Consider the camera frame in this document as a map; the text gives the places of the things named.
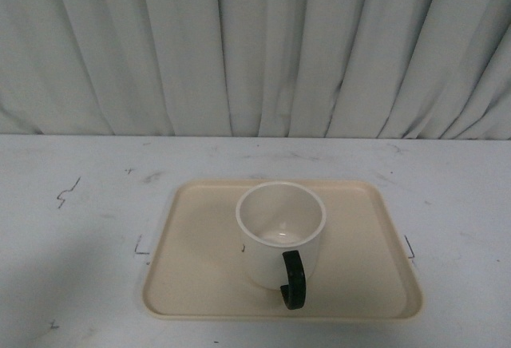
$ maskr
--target dark green handle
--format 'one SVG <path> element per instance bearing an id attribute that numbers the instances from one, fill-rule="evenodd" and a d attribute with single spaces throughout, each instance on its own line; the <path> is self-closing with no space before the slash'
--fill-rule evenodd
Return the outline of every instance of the dark green handle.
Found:
<path id="1" fill-rule="evenodd" d="M 305 304 L 305 273 L 303 272 L 302 260 L 297 250 L 286 251 L 282 254 L 287 270 L 289 284 L 281 286 L 280 292 L 289 310 L 298 310 Z"/>

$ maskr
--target mug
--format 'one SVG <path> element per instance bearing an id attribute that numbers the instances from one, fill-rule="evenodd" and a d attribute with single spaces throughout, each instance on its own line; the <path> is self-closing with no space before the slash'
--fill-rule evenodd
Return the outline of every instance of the mug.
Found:
<path id="1" fill-rule="evenodd" d="M 262 287 L 280 290 L 288 309 L 303 307 L 327 220 L 319 196 L 297 183 L 262 183 L 238 200 L 236 220 L 248 276 Z"/>

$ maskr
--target curtain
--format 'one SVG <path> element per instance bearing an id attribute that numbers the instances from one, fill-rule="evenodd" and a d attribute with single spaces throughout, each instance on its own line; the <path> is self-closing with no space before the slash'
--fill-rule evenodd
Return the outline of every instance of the curtain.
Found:
<path id="1" fill-rule="evenodd" d="M 0 132 L 511 139 L 511 0 L 0 0 Z"/>

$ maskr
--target table surface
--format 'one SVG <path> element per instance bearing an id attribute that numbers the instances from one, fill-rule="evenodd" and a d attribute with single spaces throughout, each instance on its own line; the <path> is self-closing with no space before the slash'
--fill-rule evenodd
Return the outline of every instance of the table surface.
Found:
<path id="1" fill-rule="evenodd" d="M 508 141 L 0 136 L 0 346 L 509 347 L 510 157 Z M 153 318 L 141 291 L 172 197 L 209 178 L 374 184 L 410 242 L 422 312 Z"/>

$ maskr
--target tray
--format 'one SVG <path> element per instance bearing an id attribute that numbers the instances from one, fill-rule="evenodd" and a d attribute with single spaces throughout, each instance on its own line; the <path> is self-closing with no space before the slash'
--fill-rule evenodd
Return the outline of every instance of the tray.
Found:
<path id="1" fill-rule="evenodd" d="M 341 322 L 410 318 L 422 293 L 378 190 L 359 181 L 293 180 L 327 208 L 307 301 L 288 310 L 279 291 L 242 266 L 237 200 L 267 180 L 196 180 L 172 203 L 143 300 L 158 318 Z"/>

